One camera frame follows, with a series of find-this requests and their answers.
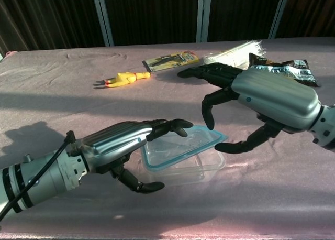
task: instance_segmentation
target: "plastic container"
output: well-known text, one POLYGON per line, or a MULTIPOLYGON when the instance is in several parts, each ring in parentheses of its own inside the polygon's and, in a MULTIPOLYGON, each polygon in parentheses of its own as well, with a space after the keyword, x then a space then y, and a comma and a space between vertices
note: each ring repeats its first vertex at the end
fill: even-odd
POLYGON ((146 180, 166 186, 207 182, 225 166, 222 153, 214 145, 228 137, 205 126, 186 129, 182 138, 168 133, 142 148, 146 180))

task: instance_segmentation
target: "wire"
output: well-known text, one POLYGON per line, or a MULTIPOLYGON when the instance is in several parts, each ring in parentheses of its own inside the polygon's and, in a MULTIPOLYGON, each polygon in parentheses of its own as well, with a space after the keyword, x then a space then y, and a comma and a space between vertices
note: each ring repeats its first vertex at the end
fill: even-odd
POLYGON ((35 175, 35 177, 30 182, 28 182, 25 188, 22 189, 21 192, 13 200, 11 200, 6 204, 6 206, 0 212, 0 221, 2 221, 2 219, 7 215, 7 213, 13 208, 13 205, 17 203, 22 198, 22 196, 31 189, 32 186, 34 186, 34 184, 43 176, 45 172, 47 172, 47 170, 57 160, 60 154, 66 149, 67 145, 71 142, 71 136, 74 136, 73 132, 69 131, 64 140, 64 143, 57 150, 57 152, 51 157, 51 159, 44 165, 44 167, 37 173, 37 175, 35 175))

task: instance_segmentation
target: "robotic hand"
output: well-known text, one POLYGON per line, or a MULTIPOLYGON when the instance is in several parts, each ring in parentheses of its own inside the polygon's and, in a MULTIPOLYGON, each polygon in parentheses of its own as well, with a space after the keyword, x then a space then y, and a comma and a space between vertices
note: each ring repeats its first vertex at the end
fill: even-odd
POLYGON ((87 173, 110 172, 134 192, 156 192, 164 188, 163 183, 140 182, 124 164, 132 152, 147 142, 168 132, 186 137, 184 128, 192 126, 182 119, 122 122, 84 137, 79 146, 69 131, 57 151, 36 159, 25 155, 23 163, 0 170, 0 221, 6 215, 75 189, 87 173))
POLYGON ((231 100, 254 110, 257 118, 265 122, 246 141, 217 144, 218 151, 248 152, 283 130, 289 134, 308 131, 314 136, 313 143, 335 152, 335 106, 322 105, 311 87, 259 69, 243 71, 221 63, 189 68, 178 76, 204 79, 221 88, 206 95, 202 102, 202 115, 209 129, 214 129, 213 105, 231 100))

